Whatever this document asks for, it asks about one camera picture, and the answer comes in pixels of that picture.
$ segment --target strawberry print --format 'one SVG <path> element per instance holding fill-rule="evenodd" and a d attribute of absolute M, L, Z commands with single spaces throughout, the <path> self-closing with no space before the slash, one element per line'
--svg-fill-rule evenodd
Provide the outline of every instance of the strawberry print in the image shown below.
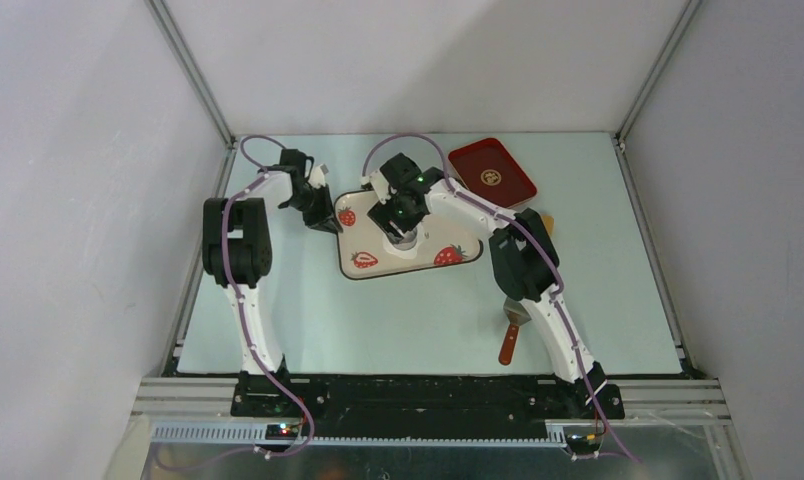
<path fill-rule="evenodd" d="M 452 265 L 463 262 L 465 258 L 467 258 L 467 256 L 464 254 L 464 251 L 461 250 L 460 246 L 449 245 L 443 250 L 437 252 L 437 256 L 434 257 L 434 264 Z"/>
<path fill-rule="evenodd" d="M 378 259 L 372 253 L 355 252 L 352 254 L 352 263 L 357 268 L 370 268 L 378 264 Z"/>
<path fill-rule="evenodd" d="M 351 227 L 355 225 L 355 212 L 352 211 L 352 207 L 343 207 L 337 211 L 337 219 L 343 225 Z"/>

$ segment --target white enclosure panel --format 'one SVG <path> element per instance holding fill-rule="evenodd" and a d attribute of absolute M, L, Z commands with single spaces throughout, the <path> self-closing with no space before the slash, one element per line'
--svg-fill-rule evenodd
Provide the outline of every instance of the white enclosure panel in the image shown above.
<path fill-rule="evenodd" d="M 616 130 L 684 0 L 168 2 L 237 133 Z"/>
<path fill-rule="evenodd" d="M 144 2 L 0 1 L 0 479 L 101 478 L 223 150 Z"/>
<path fill-rule="evenodd" d="M 434 135 L 445 151 L 482 134 Z M 360 188 L 367 152 L 385 135 L 279 137 L 329 167 L 332 195 Z M 612 374 L 679 373 L 676 348 L 658 297 L 620 166 L 604 133 L 501 134 L 497 138 L 538 187 L 526 206 L 555 218 L 568 308 L 579 333 Z M 272 164 L 279 150 L 250 141 L 247 151 Z M 420 139 L 399 139 L 374 157 L 378 168 L 403 152 L 426 169 L 439 165 Z M 230 193 L 256 178 L 238 155 Z M 292 210 L 269 215 L 273 267 L 267 298 L 287 366 L 294 372 L 352 374 L 552 373 L 535 329 L 521 329 L 514 360 L 497 361 L 508 326 L 505 294 L 493 279 L 490 251 L 464 265 L 369 280 L 340 272 L 337 240 L 308 230 Z M 240 370 L 239 329 L 223 289 L 205 275 L 179 370 Z"/>
<path fill-rule="evenodd" d="M 804 0 L 706 2 L 627 155 L 755 478 L 804 479 Z"/>

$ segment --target aluminum frame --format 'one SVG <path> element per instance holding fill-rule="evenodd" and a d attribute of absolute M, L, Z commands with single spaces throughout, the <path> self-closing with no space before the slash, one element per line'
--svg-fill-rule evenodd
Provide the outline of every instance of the aluminum frame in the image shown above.
<path fill-rule="evenodd" d="M 682 332 L 681 325 L 679 324 L 679 317 L 676 313 L 675 305 L 673 304 L 673 297 L 670 295 L 670 288 L 667 284 L 667 279 L 664 276 L 664 271 L 661 268 L 661 260 L 658 256 L 658 250 L 655 247 L 655 240 L 652 235 L 652 229 L 647 220 L 646 211 L 640 200 L 640 195 L 635 185 L 635 178 L 632 175 L 632 170 L 629 167 L 629 161 L 626 158 L 626 153 L 620 146 L 617 137 L 612 135 L 611 142 L 614 152 L 617 155 L 617 161 L 620 164 L 620 172 L 623 175 L 623 182 L 626 185 L 626 192 L 629 194 L 629 201 L 632 204 L 632 210 L 635 214 L 635 220 L 638 223 L 638 230 L 643 240 L 644 250 L 649 259 L 649 267 L 652 270 L 652 276 L 655 279 L 655 286 L 658 289 L 658 295 L 661 299 L 661 306 L 664 309 L 664 316 L 667 317 L 667 324 L 670 326 L 670 333 L 673 335 L 673 342 L 676 344 L 676 349 L 679 351 L 679 358 L 686 362 L 691 362 L 692 358 L 688 354 L 688 349 L 685 342 L 685 335 Z"/>
<path fill-rule="evenodd" d="M 184 74 L 187 75 L 187 81 L 190 82 L 190 86 L 193 87 L 193 91 L 196 92 L 196 98 L 199 99 L 208 117 L 210 117 L 213 122 L 214 128 L 216 128 L 217 133 L 219 133 L 222 143 L 226 147 L 231 146 L 234 142 L 234 134 L 231 133 L 228 122 L 225 120 L 225 116 L 222 114 L 222 110 L 220 110 L 214 98 L 211 87 L 205 80 L 205 76 L 202 75 L 202 71 L 199 69 L 196 59 L 193 58 L 190 47 L 187 46 L 187 41 L 184 40 L 184 35 L 181 34 L 181 30 L 175 23 L 175 19 L 169 7 L 166 5 L 166 1 L 146 0 L 146 5 L 149 6 L 152 17 L 161 29 L 167 45 L 169 45 L 172 53 L 175 54 L 175 59 L 178 61 L 179 66 L 181 66 Z"/>
<path fill-rule="evenodd" d="M 291 440 L 275 440 L 266 438 L 268 424 L 276 425 L 280 420 L 269 422 L 187 422 L 158 420 L 152 426 L 152 442 L 154 443 L 212 443 L 231 445 L 289 445 Z M 564 448 L 566 438 L 564 428 L 558 425 L 547 425 L 546 438 L 533 438 L 522 440 L 446 440 L 416 438 L 351 438 L 351 437 L 322 437 L 316 436 L 311 445 L 335 447 L 533 447 L 533 448 Z"/>
<path fill-rule="evenodd" d="M 146 0 L 150 11 L 164 39 L 175 54 L 176 60 L 185 72 L 188 81 L 196 92 L 202 106 L 210 117 L 227 150 L 223 165 L 214 188 L 214 195 L 225 192 L 231 168 L 235 160 L 234 135 L 222 111 L 219 109 L 213 92 L 205 81 L 204 75 L 195 62 L 193 55 L 176 24 L 166 0 Z M 631 131 L 646 99 L 661 77 L 670 58 L 678 47 L 691 21 L 702 5 L 702 0 L 689 0 L 671 30 L 664 46 L 644 80 L 639 93 L 624 118 L 616 134 L 612 134 L 613 148 L 617 154 L 623 179 L 635 212 L 635 218 L 644 241 L 644 247 L 650 261 L 653 276 L 656 280 L 665 315 L 670 326 L 671 335 L 680 349 L 680 358 L 688 359 L 687 349 L 680 329 L 676 311 L 669 294 L 667 282 L 661 268 L 651 229 L 647 223 L 640 197 L 635 188 L 634 178 L 629 169 L 625 155 L 624 140 Z M 182 300 L 170 330 L 164 356 L 157 375 L 164 371 L 171 358 L 180 356 L 184 334 L 195 302 L 198 286 L 201 281 L 201 257 L 197 255 L 188 273 Z M 751 478 L 746 463 L 740 452 L 740 446 L 732 426 L 731 416 L 725 398 L 717 380 L 684 380 L 684 379 L 628 379 L 613 378 L 623 396 L 626 418 L 612 421 L 621 428 L 637 426 L 669 426 L 682 428 L 685 426 L 703 426 L 705 439 L 709 442 L 721 479 Z M 142 379 L 137 398 L 132 408 L 131 417 L 149 417 L 154 424 L 186 425 L 189 436 L 184 435 L 181 441 L 203 441 L 193 438 L 193 432 L 202 432 L 201 425 L 227 424 L 245 425 L 250 429 L 266 423 L 278 423 L 280 418 L 234 418 L 230 416 L 235 378 L 166 378 L 147 377 Z M 589 427 L 588 420 L 566 419 L 551 420 L 547 425 L 554 431 L 564 428 Z M 321 439 L 326 444 L 336 445 L 393 445 L 395 442 L 379 439 Z M 443 442 L 428 442 L 429 445 L 442 445 Z M 494 442 L 490 446 L 523 446 L 523 443 Z"/>
<path fill-rule="evenodd" d="M 652 67 L 650 67 L 646 79 L 643 81 L 643 84 L 641 84 L 638 94 L 632 101 L 632 106 L 629 107 L 629 111 L 626 113 L 623 123 L 621 123 L 620 128 L 617 129 L 617 138 L 620 140 L 625 140 L 625 138 L 629 136 L 644 103 L 646 103 L 646 99 L 649 98 L 649 94 L 655 89 L 658 79 L 661 78 L 661 74 L 664 73 L 673 54 L 676 52 L 676 49 L 679 48 L 679 43 L 685 36 L 688 27 L 691 25 L 691 21 L 694 19 L 694 16 L 696 16 L 701 6 L 702 0 L 688 0 L 685 6 L 682 7 L 682 11 L 679 13 L 676 23 L 673 24 L 673 28 L 664 41 L 664 46 L 661 47 L 661 51 L 658 52 L 658 56 L 655 57 L 655 61 L 652 63 Z"/>

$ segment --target white wall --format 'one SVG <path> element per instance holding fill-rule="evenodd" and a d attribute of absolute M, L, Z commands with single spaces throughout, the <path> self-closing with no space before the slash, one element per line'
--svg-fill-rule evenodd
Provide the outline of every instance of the white wall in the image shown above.
<path fill-rule="evenodd" d="M 804 478 L 804 0 L 706 2 L 627 141 L 756 478 Z"/>
<path fill-rule="evenodd" d="M 238 133 L 613 131 L 684 0 L 170 1 Z"/>
<path fill-rule="evenodd" d="M 99 478 L 223 153 L 142 1 L 0 1 L 0 478 Z"/>

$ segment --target white table surface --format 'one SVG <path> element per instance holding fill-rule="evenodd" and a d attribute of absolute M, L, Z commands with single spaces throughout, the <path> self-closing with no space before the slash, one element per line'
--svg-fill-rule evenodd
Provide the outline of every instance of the white table surface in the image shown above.
<path fill-rule="evenodd" d="M 606 133 L 441 134 L 448 153 L 498 138 L 538 188 L 527 206 L 555 218 L 565 298 L 585 343 L 609 374 L 681 371 L 661 301 Z M 359 187 L 367 152 L 386 135 L 277 137 L 329 167 L 332 199 Z M 262 140 L 247 151 L 265 164 L 279 150 Z M 403 152 L 425 170 L 439 166 L 430 145 L 400 139 L 372 168 Z M 237 155 L 228 194 L 255 178 Z M 543 340 L 520 330 L 514 360 L 497 361 L 507 327 L 490 253 L 470 264 L 353 281 L 340 273 L 334 236 L 305 228 L 295 210 L 270 219 L 273 267 L 267 292 L 292 372 L 353 374 L 552 373 Z M 240 370 L 238 327 L 222 289 L 204 275 L 178 370 Z"/>

